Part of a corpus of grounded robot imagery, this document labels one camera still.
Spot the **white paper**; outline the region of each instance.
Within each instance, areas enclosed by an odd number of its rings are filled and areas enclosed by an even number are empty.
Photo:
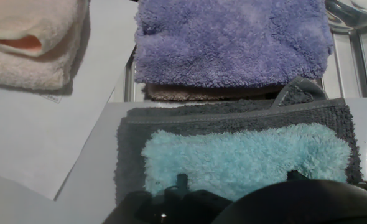
[[[90,2],[85,56],[59,103],[0,88],[1,177],[55,198],[134,48],[136,11],[128,0]]]

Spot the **beige cloth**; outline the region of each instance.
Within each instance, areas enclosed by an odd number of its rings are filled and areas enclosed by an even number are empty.
[[[88,0],[0,0],[0,84],[68,83],[87,8]]]
[[[262,98],[266,93],[279,92],[283,86],[264,88],[197,88],[174,85],[147,84],[147,94],[157,101],[204,101],[238,98]]]

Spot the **purple microfiber cloth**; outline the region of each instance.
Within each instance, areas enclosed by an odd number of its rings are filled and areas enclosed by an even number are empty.
[[[320,78],[333,52],[322,0],[142,0],[136,81],[261,88]]]

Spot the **towel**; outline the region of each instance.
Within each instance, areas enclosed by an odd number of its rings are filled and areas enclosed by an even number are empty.
[[[315,123],[197,136],[158,131],[142,151],[145,188],[157,195],[187,174],[191,191],[235,201],[286,181],[292,170],[308,179],[345,182],[350,152],[334,131]]]
[[[0,0],[0,84],[68,83],[87,8],[88,0]]]
[[[143,0],[136,81],[204,88],[320,78],[333,52],[321,0]]]
[[[267,93],[278,93],[282,86],[263,88],[202,88],[177,85],[147,84],[147,94],[156,101],[203,101],[259,99]]]
[[[359,149],[354,125],[344,99],[328,100],[323,90],[309,80],[294,79],[272,100],[183,106],[180,108],[136,108],[128,112],[118,128],[118,163],[114,181],[116,203],[130,192],[144,190],[145,161],[141,155],[151,134],[160,130],[182,136],[237,133],[283,128],[292,124],[324,125],[348,143],[351,155],[346,181],[362,181]]]

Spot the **pink towel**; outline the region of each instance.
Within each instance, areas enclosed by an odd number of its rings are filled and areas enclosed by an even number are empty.
[[[87,8],[88,0],[0,0],[0,84],[68,83]]]

